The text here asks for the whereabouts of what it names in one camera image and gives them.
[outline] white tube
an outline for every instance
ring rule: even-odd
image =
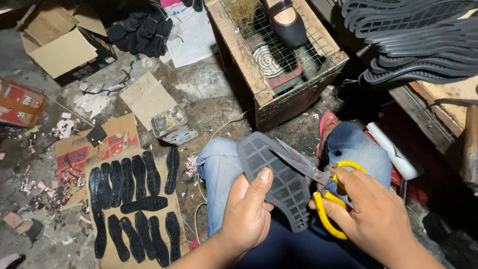
[[[367,129],[377,143],[388,152],[391,163],[405,180],[414,179],[423,174],[423,167],[405,157],[376,123],[368,124]]]

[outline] yellow scissors handle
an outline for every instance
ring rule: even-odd
[[[352,167],[355,170],[360,170],[364,173],[367,173],[360,165],[358,165],[357,163],[352,162],[352,161],[339,161],[339,162],[337,162],[337,168],[340,168],[340,167]],[[332,180],[335,181],[335,183],[337,183],[337,185],[339,187],[341,187],[343,190],[345,190],[344,185],[342,185],[342,183],[338,182],[337,174],[334,174],[334,177],[332,178]],[[326,193],[324,195],[324,198],[329,200],[329,201],[332,201],[334,203],[338,203],[341,207],[347,209],[347,206],[344,203],[344,201],[340,200],[339,198],[337,198],[336,196],[331,194],[329,191],[326,191]],[[330,221],[328,220],[325,209],[324,209],[324,203],[322,202],[322,195],[319,192],[314,192],[314,200],[315,200],[315,205],[317,207],[317,212],[319,213],[320,221],[322,222],[322,224],[324,225],[326,230],[331,235],[333,235],[333,236],[335,236],[339,239],[347,239],[347,236],[345,236],[345,234],[343,232],[340,232],[339,230],[335,229],[332,226],[332,224],[330,223]]]

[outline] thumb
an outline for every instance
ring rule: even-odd
[[[259,175],[247,188],[244,200],[249,204],[250,209],[259,210],[262,208],[262,203],[266,199],[266,193],[272,185],[272,170],[263,168]]]
[[[334,220],[344,233],[350,233],[355,229],[355,221],[345,208],[327,199],[322,199],[322,203],[327,216]]]

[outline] shoe strap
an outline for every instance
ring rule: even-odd
[[[289,7],[292,7],[292,1],[291,0],[282,0],[278,2],[277,4],[271,6],[267,10],[267,14],[272,18],[275,15],[279,14],[280,12],[288,9]]]

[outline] pink flip-flop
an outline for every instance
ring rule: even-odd
[[[332,122],[327,124],[326,127],[324,127],[324,124],[326,124],[326,120],[329,116],[333,116],[332,118]],[[325,131],[325,129],[327,129],[329,126],[333,125],[333,126],[337,126],[337,124],[333,123],[333,121],[336,119],[337,117],[333,114],[333,113],[326,113],[322,119],[320,119],[320,124],[319,124],[319,132],[320,132],[320,141],[319,141],[319,147],[317,148],[317,158],[319,157],[319,150],[320,150],[320,144],[322,143],[322,133]]]

